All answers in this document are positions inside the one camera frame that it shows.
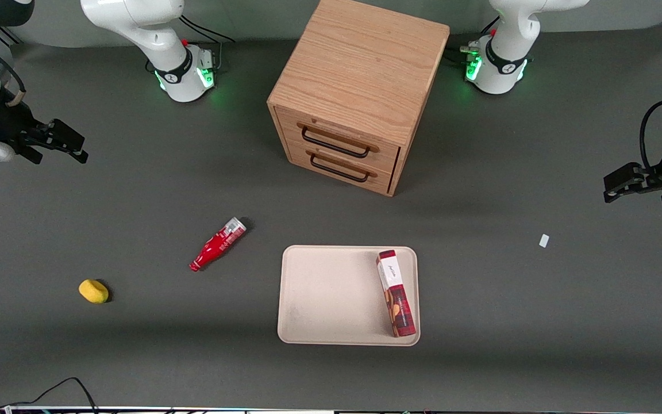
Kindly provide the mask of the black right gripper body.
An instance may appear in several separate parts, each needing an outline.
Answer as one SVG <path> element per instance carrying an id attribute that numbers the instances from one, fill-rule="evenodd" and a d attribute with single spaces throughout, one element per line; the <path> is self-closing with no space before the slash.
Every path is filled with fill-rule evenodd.
<path id="1" fill-rule="evenodd" d="M 39 164 L 44 155 L 33 147 L 47 146 L 48 123 L 34 118 L 24 103 L 13 107 L 0 103 L 0 163 L 18 155 Z"/>

